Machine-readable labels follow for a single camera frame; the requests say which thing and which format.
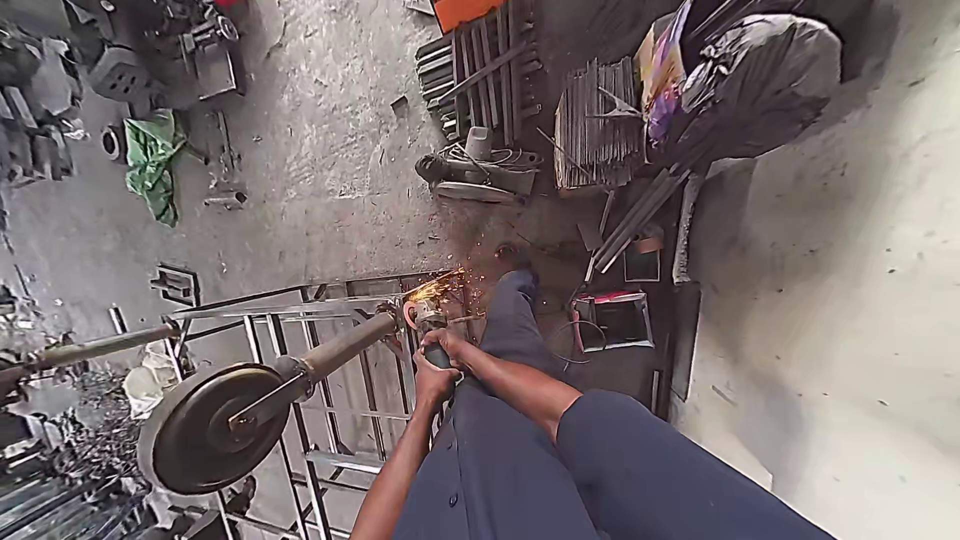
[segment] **angle grinder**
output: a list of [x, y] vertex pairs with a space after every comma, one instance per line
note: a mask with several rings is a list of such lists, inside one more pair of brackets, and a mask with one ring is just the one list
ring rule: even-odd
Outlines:
[[[403, 318], [411, 328], [420, 333], [446, 328], [446, 315], [440, 309], [436, 298], [414, 298], [403, 304]], [[450, 367], [450, 356], [440, 343], [431, 343], [423, 348], [423, 356], [431, 364], [446, 369]]]

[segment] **metal frame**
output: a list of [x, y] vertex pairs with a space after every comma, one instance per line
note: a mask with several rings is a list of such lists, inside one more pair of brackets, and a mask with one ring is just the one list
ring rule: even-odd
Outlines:
[[[263, 345], [260, 343], [260, 338], [256, 333], [256, 325], [265, 324], [267, 326], [271, 341], [271, 351], [276, 356], [288, 354], [283, 323], [299, 322], [307, 347], [312, 349], [321, 344], [320, 335], [317, 332], [317, 321], [348, 319], [352, 320], [354, 325], [356, 325], [365, 319], [366, 314], [373, 314], [376, 307], [384, 303], [393, 305], [397, 311], [400, 311], [402, 309], [403, 296], [407, 292], [407, 290], [404, 289], [405, 282], [417, 279], [427, 281], [437, 278], [443, 273], [445, 272], [428, 272], [372, 280], [340, 282], [338, 284], [342, 285], [349, 295], [346, 298], [323, 299], [328, 287], [334, 283], [323, 283], [319, 285], [304, 284], [244, 296], [207, 306], [183, 309], [169, 315], [170, 318], [180, 322], [180, 336], [167, 339], [165, 345], [168, 354], [174, 360], [178, 377], [180, 380], [183, 380], [184, 377], [189, 375], [182, 364], [185, 353], [184, 344], [186, 342], [243, 326], [252, 359], [255, 363], [262, 364], [264, 363]], [[400, 292], [375, 296], [355, 296], [358, 285], [369, 282], [396, 282]], [[300, 294], [299, 304], [282, 307], [239, 306], [241, 304], [293, 292]], [[217, 319], [221, 320], [221, 324], [208, 330], [191, 332], [192, 323], [200, 319]], [[290, 460], [292, 450], [288, 448], [284, 439], [281, 437], [277, 443], [280, 447], [280, 455], [283, 459], [284, 469], [290, 486], [293, 498], [292, 502], [296, 505], [297, 521], [290, 527], [281, 527], [262, 520], [229, 513], [225, 508], [226, 499], [223, 492], [218, 492], [217, 505], [225, 524], [227, 520], [243, 523], [280, 538], [309, 540], [309, 535], [307, 534], [308, 528], [316, 530], [322, 540], [349, 537], [349, 531], [330, 526], [326, 517], [324, 494], [331, 489], [366, 492], [366, 488], [337, 481], [337, 478], [344, 470], [361, 471], [369, 474], [379, 472], [379, 465], [377, 463], [382, 463], [386, 461], [387, 458], [382, 421], [388, 419], [409, 421], [415, 405], [413, 352], [417, 349], [417, 340], [419, 337], [415, 331], [407, 328], [406, 325], [400, 325], [394, 337], [398, 339], [401, 345], [399, 350], [395, 347], [391, 347], [391, 350], [394, 351], [396, 357], [396, 372], [400, 388], [400, 399], [403, 403], [402, 414], [379, 410], [373, 392], [372, 368], [367, 359], [366, 352], [361, 353], [359, 355], [361, 372], [363, 374], [370, 411], [336, 408], [333, 403], [330, 386], [327, 380], [323, 379], [317, 386], [320, 399], [324, 403], [322, 413], [326, 415], [324, 423], [327, 431], [326, 446], [328, 451], [311, 450], [314, 444], [310, 441], [307, 434], [306, 424], [303, 420], [303, 410], [298, 403], [293, 404], [294, 426], [296, 426], [299, 440], [299, 447], [295, 450], [304, 460], [306, 476], [294, 472]], [[368, 458], [344, 454], [343, 450], [346, 450], [347, 447], [341, 440], [340, 429], [337, 424], [338, 415], [370, 417], [372, 419], [373, 437], [379, 460], [374, 462]], [[325, 462], [334, 467], [333, 474], [330, 478], [320, 478], [317, 472], [318, 462]], [[297, 490], [298, 487], [305, 487], [309, 491], [310, 498], [306, 504], [300, 500], [301, 496]], [[310, 514], [313, 514], [313, 520], [308, 519]], [[232, 538], [229, 527], [226, 529], [228, 539], [237, 540]]]

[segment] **hand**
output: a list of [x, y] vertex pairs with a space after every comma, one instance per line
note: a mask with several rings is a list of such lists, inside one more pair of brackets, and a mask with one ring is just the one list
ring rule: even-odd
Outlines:
[[446, 355], [450, 357], [451, 366], [461, 371], [467, 369], [463, 362], [464, 352], [473, 346], [467, 343], [464, 338], [447, 329], [438, 329], [429, 331], [423, 336], [420, 349], [422, 350], [423, 347], [431, 343], [440, 343], [440, 346], [446, 351]]
[[414, 362], [417, 364], [417, 409], [423, 407], [431, 414], [436, 413], [453, 392], [453, 383], [463, 374], [457, 369], [441, 369], [431, 364], [423, 356], [423, 347], [414, 353]]

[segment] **stack of metal strips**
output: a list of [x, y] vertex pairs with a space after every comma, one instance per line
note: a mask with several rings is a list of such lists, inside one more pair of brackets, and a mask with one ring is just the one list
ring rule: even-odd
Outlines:
[[635, 161], [642, 160], [640, 119], [593, 117], [614, 107], [599, 87], [634, 106], [633, 59], [625, 57], [611, 65], [598, 65], [594, 60], [586, 69], [567, 74], [554, 126], [559, 190], [624, 185], [633, 177]]
[[523, 119], [540, 112], [526, 80], [542, 68], [532, 18], [527, 0], [508, 0], [418, 49], [420, 91], [448, 140], [465, 139], [472, 126], [502, 127], [512, 146]]

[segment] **green cloth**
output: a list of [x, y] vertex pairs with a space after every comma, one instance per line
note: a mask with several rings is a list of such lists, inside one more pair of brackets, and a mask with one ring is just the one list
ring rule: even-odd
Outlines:
[[174, 179], [170, 162], [186, 143], [172, 110], [160, 109], [147, 120], [124, 120], [127, 132], [127, 189], [143, 197], [154, 219], [175, 227]]

